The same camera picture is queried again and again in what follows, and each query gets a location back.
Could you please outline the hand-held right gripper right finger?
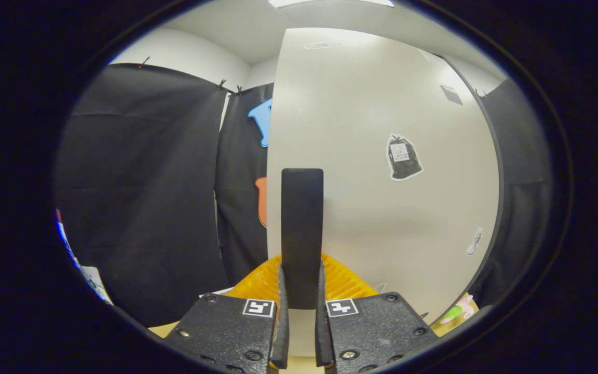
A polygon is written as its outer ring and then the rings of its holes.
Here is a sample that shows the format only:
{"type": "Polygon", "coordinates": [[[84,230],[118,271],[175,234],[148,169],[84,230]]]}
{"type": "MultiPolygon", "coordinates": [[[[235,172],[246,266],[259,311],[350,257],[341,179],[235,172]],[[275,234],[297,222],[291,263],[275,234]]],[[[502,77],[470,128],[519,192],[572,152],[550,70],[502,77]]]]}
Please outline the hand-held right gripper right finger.
{"type": "Polygon", "coordinates": [[[379,371],[437,343],[399,293],[376,291],[326,254],[321,260],[315,347],[317,365],[326,373],[379,371]]]}

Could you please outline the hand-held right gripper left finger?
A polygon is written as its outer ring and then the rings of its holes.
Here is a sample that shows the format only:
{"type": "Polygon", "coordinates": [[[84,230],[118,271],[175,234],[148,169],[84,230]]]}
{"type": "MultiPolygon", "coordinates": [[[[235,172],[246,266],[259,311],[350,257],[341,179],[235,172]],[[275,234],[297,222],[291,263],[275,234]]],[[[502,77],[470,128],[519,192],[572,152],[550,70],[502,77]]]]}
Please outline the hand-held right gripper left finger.
{"type": "Polygon", "coordinates": [[[206,293],[164,338],[222,371],[277,373],[289,357],[289,306],[280,256],[225,293],[206,293]]]}

